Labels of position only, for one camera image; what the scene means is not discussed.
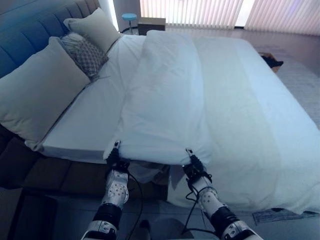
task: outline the black object on floor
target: black object on floor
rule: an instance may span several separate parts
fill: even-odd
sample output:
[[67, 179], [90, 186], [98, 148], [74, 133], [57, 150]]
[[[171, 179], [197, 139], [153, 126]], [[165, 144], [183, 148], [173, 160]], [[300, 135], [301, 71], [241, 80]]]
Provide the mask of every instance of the black object on floor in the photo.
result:
[[282, 66], [282, 64], [284, 64], [284, 61], [277, 61], [272, 57], [267, 57], [267, 56], [261, 56], [261, 57], [266, 62], [266, 64], [268, 64], [270, 68], [279, 67], [279, 66]]
[[140, 228], [147, 229], [150, 232], [150, 223], [148, 220], [142, 220], [139, 225]]

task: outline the nightstand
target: nightstand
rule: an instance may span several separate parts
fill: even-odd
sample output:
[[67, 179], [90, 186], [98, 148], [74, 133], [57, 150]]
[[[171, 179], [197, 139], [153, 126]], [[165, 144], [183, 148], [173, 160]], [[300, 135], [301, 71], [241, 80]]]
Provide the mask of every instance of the nightstand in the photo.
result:
[[0, 191], [0, 239], [52, 239], [56, 209], [56, 200], [23, 188]]
[[138, 22], [139, 35], [147, 35], [149, 30], [166, 30], [166, 19], [155, 17], [141, 17]]

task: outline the black cable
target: black cable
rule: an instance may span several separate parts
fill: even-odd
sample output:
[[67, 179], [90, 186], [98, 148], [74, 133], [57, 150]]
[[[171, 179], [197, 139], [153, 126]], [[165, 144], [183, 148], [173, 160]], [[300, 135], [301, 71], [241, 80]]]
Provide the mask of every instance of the black cable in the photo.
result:
[[[132, 29], [137, 29], [138, 28], [138, 26], [133, 26], [132, 27]], [[127, 27], [127, 28], [125, 28], [124, 30], [122, 30], [120, 33], [124, 33], [124, 32], [126, 32], [126, 31], [129, 31], [130, 30], [130, 27]]]
[[207, 229], [207, 226], [206, 226], [206, 223], [205, 223], [204, 212], [202, 211], [202, 209], [200, 211], [201, 211], [201, 216], [202, 216], [202, 221], [203, 221], [204, 228]]
[[140, 183], [137, 181], [137, 179], [136, 179], [130, 172], [127, 172], [127, 173], [128, 173], [128, 175], [129, 175], [130, 177], [133, 178], [133, 180], [134, 180], [134, 181], [136, 182], [136, 184], [138, 185], [138, 188], [139, 188], [139, 190], [140, 190], [140, 197], [141, 197], [140, 213], [139, 213], [139, 216], [138, 216], [138, 218], [136, 219], [135, 224], [134, 224], [134, 226], [133, 226], [133, 228], [132, 228], [132, 230], [131, 230], [131, 232], [130, 232], [130, 235], [129, 235], [129, 237], [128, 237], [128, 240], [130, 240], [132, 234], [134, 233], [134, 230], [136, 229], [136, 226], [137, 226], [137, 224], [138, 224], [138, 222], [139, 222], [139, 219], [140, 219], [140, 217], [141, 217], [141, 214], [142, 214], [142, 211], [143, 211], [143, 208], [144, 208], [144, 194], [143, 194], [143, 192], [142, 192], [141, 185], [140, 185]]
[[184, 228], [183, 228], [183, 230], [182, 230], [181, 235], [183, 235], [184, 233], [186, 233], [186, 232], [188, 232], [188, 231], [198, 231], [198, 232], [204, 232], [204, 233], [216, 235], [213, 231], [209, 231], [209, 230], [204, 230], [204, 229], [199, 229], [199, 228], [187, 228], [187, 225], [188, 225], [188, 222], [189, 222], [189, 220], [190, 220], [191, 214], [192, 214], [192, 212], [194, 211], [196, 204], [198, 203], [199, 193], [200, 193], [203, 189], [206, 188], [206, 187], [205, 187], [205, 188], [201, 189], [200, 191], [197, 191], [197, 189], [195, 189], [192, 185], [191, 185], [191, 187], [192, 187], [192, 188], [195, 190], [195, 192], [196, 192], [196, 200], [194, 200], [194, 199], [192, 199], [192, 198], [188, 198], [188, 196], [189, 196], [191, 193], [193, 193], [193, 192], [190, 192], [190, 193], [188, 193], [188, 194], [185, 196], [186, 199], [191, 200], [191, 201], [194, 201], [194, 204], [193, 204], [193, 206], [192, 206], [192, 208], [191, 208], [191, 210], [190, 210], [190, 212], [189, 212], [188, 218], [186, 219], [186, 222], [185, 222], [185, 225], [184, 225]]

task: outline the white duvet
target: white duvet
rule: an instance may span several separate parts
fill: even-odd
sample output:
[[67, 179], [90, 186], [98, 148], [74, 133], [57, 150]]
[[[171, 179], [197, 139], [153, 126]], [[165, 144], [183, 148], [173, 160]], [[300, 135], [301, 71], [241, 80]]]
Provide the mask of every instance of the white duvet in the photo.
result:
[[[104, 158], [116, 140], [170, 165], [192, 148], [233, 210], [320, 213], [320, 132], [248, 42], [150, 31], [132, 77]], [[167, 200], [189, 207], [182, 176], [172, 167]]]
[[148, 32], [104, 158], [116, 140], [124, 158], [183, 165], [191, 148], [202, 162], [210, 161], [202, 70], [191, 38]]
[[[236, 38], [194, 40], [212, 137], [207, 165], [233, 210], [320, 213], [320, 132], [255, 49]], [[185, 177], [171, 173], [168, 201], [190, 206]]]

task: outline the rug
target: rug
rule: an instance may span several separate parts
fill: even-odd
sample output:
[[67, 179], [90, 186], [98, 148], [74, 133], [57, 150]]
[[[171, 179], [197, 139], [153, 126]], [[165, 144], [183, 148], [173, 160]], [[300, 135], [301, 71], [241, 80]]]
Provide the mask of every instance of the rug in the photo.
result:
[[284, 61], [277, 76], [320, 129], [320, 78], [277, 45], [254, 46]]
[[259, 225], [277, 221], [318, 218], [319, 214], [314, 212], [304, 212], [303, 214], [298, 215], [286, 209], [282, 209], [277, 212], [270, 209], [266, 211], [255, 212], [252, 214], [252, 216], [255, 224]]

